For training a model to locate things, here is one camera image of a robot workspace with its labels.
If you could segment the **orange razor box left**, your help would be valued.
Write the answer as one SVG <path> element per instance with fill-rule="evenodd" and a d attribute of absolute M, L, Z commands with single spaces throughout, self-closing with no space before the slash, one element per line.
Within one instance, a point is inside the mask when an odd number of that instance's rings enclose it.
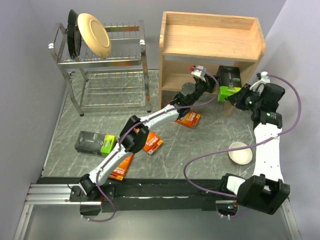
<path fill-rule="evenodd" d="M 115 179 L 118 181 L 122 181 L 126 176 L 128 169 L 131 165 L 134 154 L 128 156 L 125 160 L 123 160 L 117 168 L 109 175 L 111 179 Z"/>

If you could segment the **white small bowl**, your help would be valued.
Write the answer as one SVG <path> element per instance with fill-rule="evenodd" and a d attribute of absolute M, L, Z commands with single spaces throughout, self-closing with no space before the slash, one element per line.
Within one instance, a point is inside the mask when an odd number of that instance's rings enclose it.
<path fill-rule="evenodd" d="M 247 145 L 243 142 L 233 142 L 229 149 L 241 148 L 246 147 Z M 233 161 L 235 164 L 238 165 L 247 165 L 253 159 L 253 153 L 250 148 L 241 149 L 241 150 L 234 150 L 228 152 L 228 158 Z"/>

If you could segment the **black plate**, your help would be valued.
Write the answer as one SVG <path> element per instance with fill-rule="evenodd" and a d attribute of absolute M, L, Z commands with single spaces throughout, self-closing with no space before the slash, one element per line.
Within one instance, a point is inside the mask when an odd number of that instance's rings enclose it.
<path fill-rule="evenodd" d="M 78 14 L 71 9 L 67 20 L 67 46 L 69 56 L 72 60 L 80 55 L 82 36 L 78 26 Z"/>

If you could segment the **wooden two-tier shelf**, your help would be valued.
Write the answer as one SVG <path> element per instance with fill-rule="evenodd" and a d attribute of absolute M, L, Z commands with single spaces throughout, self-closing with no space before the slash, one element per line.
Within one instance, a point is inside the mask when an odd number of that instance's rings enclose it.
<path fill-rule="evenodd" d="M 226 60 L 248 83 L 266 52 L 259 19 L 248 16 L 164 11 L 159 35 L 158 106 L 163 92 L 178 92 L 191 80 L 190 66 L 215 74 Z"/>

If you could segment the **chrome dish rack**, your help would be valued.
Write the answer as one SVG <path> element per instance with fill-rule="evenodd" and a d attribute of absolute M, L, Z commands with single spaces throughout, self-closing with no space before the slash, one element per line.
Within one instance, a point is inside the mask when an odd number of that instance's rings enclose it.
<path fill-rule="evenodd" d="M 103 111 L 152 111 L 145 24 L 105 27 L 112 46 L 108 57 L 85 42 L 78 56 L 69 55 L 68 29 L 56 23 L 48 49 L 66 81 L 67 93 L 81 117 Z"/>

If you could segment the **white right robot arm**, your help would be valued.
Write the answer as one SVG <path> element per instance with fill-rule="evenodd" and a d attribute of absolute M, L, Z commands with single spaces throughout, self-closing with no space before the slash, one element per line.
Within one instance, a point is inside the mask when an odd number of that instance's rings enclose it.
<path fill-rule="evenodd" d="M 255 167 L 250 178 L 227 173 L 219 186 L 219 195 L 230 199 L 236 195 L 240 206 L 273 215 L 290 194 L 280 166 L 280 134 L 283 118 L 277 112 L 285 89 L 274 83 L 245 84 L 228 101 L 237 109 L 251 111 L 256 140 Z"/>

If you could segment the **orange razor box middle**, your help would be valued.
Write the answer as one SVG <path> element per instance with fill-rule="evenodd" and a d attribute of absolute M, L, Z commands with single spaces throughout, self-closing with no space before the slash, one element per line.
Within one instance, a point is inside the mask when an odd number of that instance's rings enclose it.
<path fill-rule="evenodd" d="M 163 141 L 161 140 L 161 138 L 156 133 L 150 131 L 147 136 L 143 150 L 148 155 L 152 155 L 162 144 Z"/>

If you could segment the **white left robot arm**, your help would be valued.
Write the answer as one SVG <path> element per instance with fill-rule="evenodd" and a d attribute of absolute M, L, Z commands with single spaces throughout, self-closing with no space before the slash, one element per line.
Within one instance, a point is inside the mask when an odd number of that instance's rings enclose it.
<path fill-rule="evenodd" d="M 214 88 L 219 87 L 219 77 L 216 75 L 210 76 L 206 73 L 204 76 L 194 75 L 193 78 L 195 83 L 185 83 L 180 92 L 164 108 L 147 116 L 132 115 L 128 119 L 111 153 L 91 172 L 80 178 L 78 185 L 81 195 L 86 200 L 93 201 L 99 196 L 98 186 L 106 182 L 123 160 L 143 149 L 151 131 L 184 118 L 205 92 L 212 93 Z"/>

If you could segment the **orange razor box right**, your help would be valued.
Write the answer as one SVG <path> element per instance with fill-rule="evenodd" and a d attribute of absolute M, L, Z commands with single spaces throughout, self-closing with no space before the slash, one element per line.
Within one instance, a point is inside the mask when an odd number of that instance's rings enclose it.
<path fill-rule="evenodd" d="M 200 118 L 200 113 L 191 110 L 184 117 L 177 119 L 175 122 L 187 128 L 194 129 L 197 127 Z"/>

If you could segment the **black green razor box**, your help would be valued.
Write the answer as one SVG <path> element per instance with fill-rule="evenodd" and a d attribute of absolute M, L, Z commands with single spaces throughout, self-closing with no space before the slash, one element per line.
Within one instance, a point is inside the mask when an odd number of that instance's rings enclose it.
<path fill-rule="evenodd" d="M 242 81 L 238 67 L 220 65 L 216 75 L 219 82 L 219 102 L 226 102 L 229 96 L 241 90 Z"/>
<path fill-rule="evenodd" d="M 74 149 L 78 153 L 106 157 L 114 149 L 116 143 L 117 139 L 114 135 L 81 131 L 75 142 Z"/>

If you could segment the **beige wooden plate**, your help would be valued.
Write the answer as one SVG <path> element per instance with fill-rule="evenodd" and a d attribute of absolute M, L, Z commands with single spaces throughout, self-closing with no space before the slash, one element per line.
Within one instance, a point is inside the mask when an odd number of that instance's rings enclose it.
<path fill-rule="evenodd" d="M 112 44 L 102 23 L 89 13 L 81 13 L 77 17 L 77 25 L 84 42 L 91 51 L 102 59 L 106 59 L 112 52 Z"/>

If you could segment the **orange razor box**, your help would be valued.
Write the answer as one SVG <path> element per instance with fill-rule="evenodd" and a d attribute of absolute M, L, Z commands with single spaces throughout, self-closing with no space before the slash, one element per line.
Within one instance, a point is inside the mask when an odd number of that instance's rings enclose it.
<path fill-rule="evenodd" d="M 191 110 L 184 117 L 177 119 L 175 122 L 187 128 L 194 129 L 197 127 L 200 118 L 200 113 Z"/>
<path fill-rule="evenodd" d="M 161 138 L 156 133 L 150 131 L 147 136 L 143 150 L 148 155 L 152 155 L 162 144 L 163 141 L 161 140 Z"/>
<path fill-rule="evenodd" d="M 122 181 L 126 176 L 128 169 L 131 165 L 134 154 L 128 156 L 125 160 L 123 160 L 117 168 L 109 175 L 111 179 L 115 179 L 118 181 Z"/>

